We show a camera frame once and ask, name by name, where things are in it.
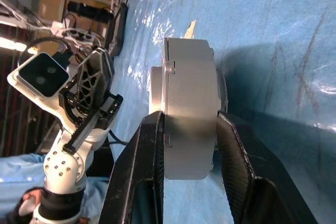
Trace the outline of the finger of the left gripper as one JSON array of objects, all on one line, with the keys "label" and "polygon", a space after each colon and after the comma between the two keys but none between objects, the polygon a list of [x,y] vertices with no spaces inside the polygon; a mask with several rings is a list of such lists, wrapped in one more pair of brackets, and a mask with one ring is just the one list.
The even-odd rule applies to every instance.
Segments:
[{"label": "finger of the left gripper", "polygon": [[109,52],[106,49],[101,49],[101,63],[105,78],[104,97],[107,97],[111,89],[115,71],[113,66],[113,58],[109,55]]},{"label": "finger of the left gripper", "polygon": [[78,68],[77,95],[80,101],[102,103],[105,90],[103,51],[94,50]]}]

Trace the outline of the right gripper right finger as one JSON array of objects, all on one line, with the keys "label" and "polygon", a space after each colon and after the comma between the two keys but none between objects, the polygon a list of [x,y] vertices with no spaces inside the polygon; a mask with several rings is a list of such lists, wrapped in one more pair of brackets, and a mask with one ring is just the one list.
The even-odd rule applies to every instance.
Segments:
[{"label": "right gripper right finger", "polygon": [[280,159],[246,122],[219,112],[216,137],[234,223],[317,223]]}]

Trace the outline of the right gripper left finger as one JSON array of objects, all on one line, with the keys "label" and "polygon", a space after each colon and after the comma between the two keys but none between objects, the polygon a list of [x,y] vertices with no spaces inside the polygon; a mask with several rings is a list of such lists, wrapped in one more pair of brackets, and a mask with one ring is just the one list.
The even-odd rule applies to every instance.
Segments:
[{"label": "right gripper left finger", "polygon": [[153,112],[118,157],[99,223],[163,223],[164,114]]}]

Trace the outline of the person's bare hand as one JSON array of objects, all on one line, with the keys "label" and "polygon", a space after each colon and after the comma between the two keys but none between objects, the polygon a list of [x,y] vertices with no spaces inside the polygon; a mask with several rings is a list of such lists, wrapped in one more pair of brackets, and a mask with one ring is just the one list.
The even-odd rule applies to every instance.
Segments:
[{"label": "person's bare hand", "polygon": [[18,214],[19,216],[26,216],[31,214],[41,201],[43,190],[41,188],[30,190],[23,195],[23,202],[21,203]]}]

